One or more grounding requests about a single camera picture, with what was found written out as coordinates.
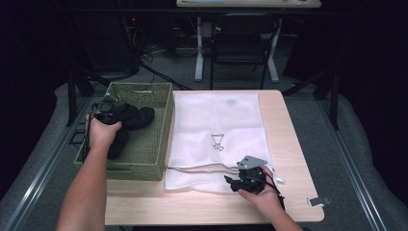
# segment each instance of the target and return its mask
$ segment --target wooden table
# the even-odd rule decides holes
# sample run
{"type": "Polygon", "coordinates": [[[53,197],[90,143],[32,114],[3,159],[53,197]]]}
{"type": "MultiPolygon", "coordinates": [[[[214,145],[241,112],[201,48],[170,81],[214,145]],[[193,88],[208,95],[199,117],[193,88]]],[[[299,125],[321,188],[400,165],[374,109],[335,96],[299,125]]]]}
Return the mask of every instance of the wooden table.
{"type": "MultiPolygon", "coordinates": [[[[175,93],[228,92],[228,90],[176,91],[175,93]]],[[[295,221],[321,221],[324,213],[307,198],[318,197],[282,94],[258,92],[268,147],[285,196],[288,214],[295,221]]],[[[165,192],[165,183],[108,180],[107,225],[205,225],[268,222],[254,206],[237,194],[165,192]]]]}
{"type": "MultiPolygon", "coordinates": [[[[223,0],[220,2],[193,2],[194,0],[177,0],[177,7],[179,8],[300,8],[311,9],[319,8],[321,3],[319,0],[309,0],[307,4],[296,4],[292,0],[223,0]]],[[[268,70],[272,83],[279,83],[278,73],[276,71],[275,62],[273,61],[273,54],[275,52],[276,43],[279,38],[280,28],[273,39],[272,47],[268,59],[268,70]]],[[[204,57],[202,51],[202,24],[201,17],[197,18],[197,63],[195,66],[194,79],[197,82],[203,79],[204,57]]]]}

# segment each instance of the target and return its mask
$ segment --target person's right hand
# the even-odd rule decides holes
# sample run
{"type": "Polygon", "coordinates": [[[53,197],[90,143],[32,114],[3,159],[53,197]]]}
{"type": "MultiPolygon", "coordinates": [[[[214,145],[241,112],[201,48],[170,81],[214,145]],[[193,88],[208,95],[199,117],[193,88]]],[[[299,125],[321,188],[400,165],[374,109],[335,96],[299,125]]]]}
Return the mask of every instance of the person's right hand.
{"type": "MultiPolygon", "coordinates": [[[[273,178],[272,172],[268,167],[262,166],[261,169],[273,178]]],[[[272,185],[274,184],[268,176],[267,182],[272,185]]],[[[282,212],[286,213],[280,205],[276,191],[268,185],[265,185],[265,188],[258,194],[241,189],[238,190],[238,194],[255,204],[258,211],[261,212],[266,218],[273,219],[282,212]]]]}
{"type": "Polygon", "coordinates": [[[121,122],[113,125],[106,125],[96,118],[90,122],[89,147],[90,148],[106,148],[109,149],[115,139],[117,130],[122,127],[121,122]]]}

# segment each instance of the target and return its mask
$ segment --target floor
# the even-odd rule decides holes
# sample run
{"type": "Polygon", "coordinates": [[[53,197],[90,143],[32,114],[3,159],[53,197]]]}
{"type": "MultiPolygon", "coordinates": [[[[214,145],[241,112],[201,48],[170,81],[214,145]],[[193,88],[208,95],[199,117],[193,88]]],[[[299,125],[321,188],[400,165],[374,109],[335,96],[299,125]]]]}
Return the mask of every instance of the floor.
{"type": "MultiPolygon", "coordinates": [[[[279,39],[275,65],[281,76],[280,83],[272,84],[267,79],[265,89],[286,90],[297,82],[282,76],[294,42],[294,37],[279,39]]],[[[193,51],[159,50],[146,56],[143,62],[177,83],[193,90],[207,90],[210,86],[208,59],[204,80],[195,82],[193,51]]],[[[215,89],[256,89],[259,84],[248,80],[247,76],[254,75],[250,68],[217,68],[216,74],[223,81],[215,83],[215,89]],[[238,75],[241,80],[231,82],[231,76],[238,75]]],[[[111,78],[113,75],[105,74],[104,77],[111,78]]],[[[136,75],[119,81],[165,82],[144,68],[136,75]]],[[[97,83],[93,85],[97,89],[95,97],[78,94],[78,118],[70,127],[65,126],[68,119],[67,88],[62,86],[56,90],[59,101],[55,113],[26,166],[0,203],[1,230],[55,229],[64,193],[78,171],[72,164],[78,153],[78,144],[69,144],[70,140],[81,140],[81,135],[73,137],[75,131],[84,128],[84,117],[90,103],[97,101],[105,90],[97,83]]],[[[300,225],[311,230],[407,230],[407,209],[388,192],[370,164],[370,146],[348,101],[343,97],[339,101],[341,129],[335,131],[327,120],[327,102],[315,101],[313,90],[314,86],[309,86],[295,95],[286,96],[285,102],[318,194],[330,197],[332,203],[324,207],[325,219],[322,222],[300,225]]],[[[132,230],[132,227],[109,226],[106,229],[132,230]]],[[[135,230],[151,229],[165,228],[139,227],[135,230]]]]}

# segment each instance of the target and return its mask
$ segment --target drawing on bag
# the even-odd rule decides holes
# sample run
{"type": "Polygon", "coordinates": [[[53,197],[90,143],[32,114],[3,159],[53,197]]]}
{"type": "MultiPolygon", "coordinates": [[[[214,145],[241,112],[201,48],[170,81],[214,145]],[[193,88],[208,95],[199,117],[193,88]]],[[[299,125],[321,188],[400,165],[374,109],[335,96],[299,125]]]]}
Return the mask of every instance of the drawing on bag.
{"type": "Polygon", "coordinates": [[[213,148],[215,150],[222,151],[224,147],[221,146],[221,141],[222,141],[222,138],[224,137],[224,134],[215,134],[215,135],[211,135],[211,137],[213,138],[214,143],[215,143],[215,145],[213,145],[213,148]]]}

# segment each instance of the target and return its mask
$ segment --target green plastic basket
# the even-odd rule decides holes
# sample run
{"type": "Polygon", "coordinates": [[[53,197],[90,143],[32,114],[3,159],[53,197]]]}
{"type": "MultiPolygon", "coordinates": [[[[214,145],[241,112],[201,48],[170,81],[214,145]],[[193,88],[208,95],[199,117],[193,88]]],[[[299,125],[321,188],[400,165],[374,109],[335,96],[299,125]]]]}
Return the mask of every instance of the green plastic basket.
{"type": "MultiPolygon", "coordinates": [[[[162,180],[174,109],[171,84],[111,83],[107,94],[117,99],[119,105],[129,103],[155,110],[153,121],[139,130],[129,131],[129,140],[120,156],[108,160],[108,179],[162,180]]],[[[82,150],[74,163],[82,165],[82,150]]]]}

